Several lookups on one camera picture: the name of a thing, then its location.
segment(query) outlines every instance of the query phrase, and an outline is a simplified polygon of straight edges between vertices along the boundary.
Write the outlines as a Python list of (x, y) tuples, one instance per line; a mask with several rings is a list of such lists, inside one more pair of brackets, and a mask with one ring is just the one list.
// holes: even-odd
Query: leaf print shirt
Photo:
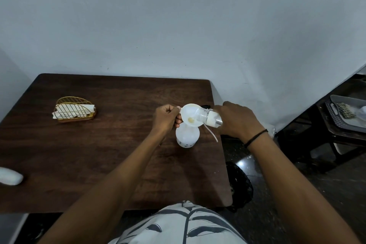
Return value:
[(190, 201), (170, 205), (133, 227), (109, 244), (246, 244), (231, 224), (216, 212)]

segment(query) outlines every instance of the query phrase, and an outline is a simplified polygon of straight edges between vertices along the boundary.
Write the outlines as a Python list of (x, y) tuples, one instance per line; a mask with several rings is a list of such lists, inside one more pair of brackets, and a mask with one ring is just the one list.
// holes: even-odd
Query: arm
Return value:
[[(215, 110), (222, 118), (220, 132), (240, 138), (244, 143), (264, 130), (249, 108), (225, 102)], [(347, 223), (281, 152), (268, 133), (259, 136), (248, 149), (256, 157), (277, 210), (297, 242), (360, 244)]]
[(48, 230), (39, 244), (106, 243), (140, 182), (155, 148), (171, 130), (179, 108), (156, 109), (146, 139), (117, 168), (77, 200)]

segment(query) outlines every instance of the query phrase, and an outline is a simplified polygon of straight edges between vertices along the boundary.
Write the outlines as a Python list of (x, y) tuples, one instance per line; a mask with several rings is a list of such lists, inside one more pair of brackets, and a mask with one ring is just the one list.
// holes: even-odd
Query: gray tray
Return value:
[(366, 133), (365, 127), (350, 125), (343, 121), (343, 119), (339, 115), (337, 103), (345, 103), (356, 108), (361, 108), (363, 106), (366, 106), (366, 100), (331, 95), (331, 99), (325, 102), (325, 105), (336, 126), (343, 129)]

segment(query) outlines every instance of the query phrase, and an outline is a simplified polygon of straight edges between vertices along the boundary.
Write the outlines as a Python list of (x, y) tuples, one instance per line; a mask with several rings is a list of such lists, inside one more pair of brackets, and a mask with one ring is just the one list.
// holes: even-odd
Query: wooden table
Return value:
[[(96, 105), (91, 121), (52, 119), (58, 98), (79, 96)], [(62, 212), (123, 161), (148, 135), (156, 107), (213, 106), (210, 81), (41, 74), (0, 123), (0, 166), (25, 176), (0, 185), (0, 213)], [(129, 209), (159, 209), (181, 200), (231, 205), (219, 143), (203, 127), (194, 147), (181, 148), (173, 129), (158, 147)]]

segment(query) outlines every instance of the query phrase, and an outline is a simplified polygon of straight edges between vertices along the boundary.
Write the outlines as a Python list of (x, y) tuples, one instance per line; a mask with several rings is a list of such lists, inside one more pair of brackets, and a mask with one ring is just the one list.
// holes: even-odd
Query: black wristband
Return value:
[(253, 136), (252, 137), (252, 139), (250, 139), (246, 144), (244, 144), (244, 147), (245, 148), (248, 148), (248, 146), (255, 140), (255, 139), (257, 139), (259, 136), (261, 136), (263, 133), (265, 133), (265, 132), (268, 132), (268, 130), (263, 130), (263, 131), (261, 131), (261, 132), (259, 132), (257, 135), (255, 135), (255, 136)]

